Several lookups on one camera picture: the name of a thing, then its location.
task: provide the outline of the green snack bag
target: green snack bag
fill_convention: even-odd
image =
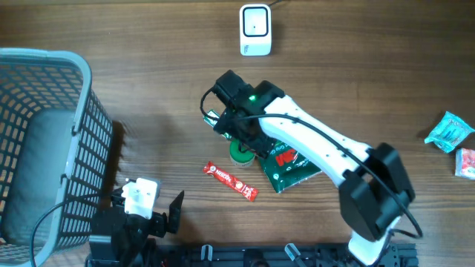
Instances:
[[[259,158],[259,162],[277,193],[321,173],[319,167],[282,141],[275,144],[267,159]]]

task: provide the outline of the gray basket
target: gray basket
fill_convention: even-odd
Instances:
[[[98,193],[112,122],[75,53],[0,49],[0,266],[31,266],[38,218],[71,197]],[[35,237],[38,265],[85,243],[98,197],[57,209]]]

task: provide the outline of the wood grain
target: wood grain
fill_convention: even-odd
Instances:
[[[452,111],[475,125],[475,5],[411,1],[291,1],[273,10],[272,55],[239,54],[242,3],[92,4],[0,7],[0,43],[72,50],[94,90],[125,129],[117,180],[163,181],[157,210],[186,191],[183,224],[162,243],[344,242],[350,229],[325,175],[276,194],[256,163],[239,169],[228,143],[201,119],[198,102],[233,69],[267,79],[313,116],[350,138],[388,142],[416,190],[410,210],[425,231],[421,266],[472,266],[475,184],[454,177],[454,156],[425,145]],[[222,110],[210,99],[207,108]],[[475,148],[473,138],[463,143]],[[261,191],[256,202],[201,172],[208,160]],[[402,227],[411,229],[406,219]],[[88,248],[47,266],[82,266]]]

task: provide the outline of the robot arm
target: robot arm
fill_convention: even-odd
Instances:
[[[253,88],[229,70],[209,92],[226,106],[214,126],[219,134],[231,134],[264,158],[279,139],[329,176],[339,191],[341,215],[353,230],[348,249],[361,263],[374,264],[390,230],[402,215],[400,205],[408,207],[415,197],[397,151],[384,143],[372,149],[342,136],[303,111],[292,98],[267,81]],[[349,158],[328,137],[360,163]],[[386,186],[374,179],[366,182],[363,177],[367,170],[361,163]]]

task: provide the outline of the teal package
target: teal package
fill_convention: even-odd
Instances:
[[[467,123],[447,111],[442,121],[429,133],[424,142],[426,144],[433,142],[445,153],[449,153],[473,132],[474,129]]]

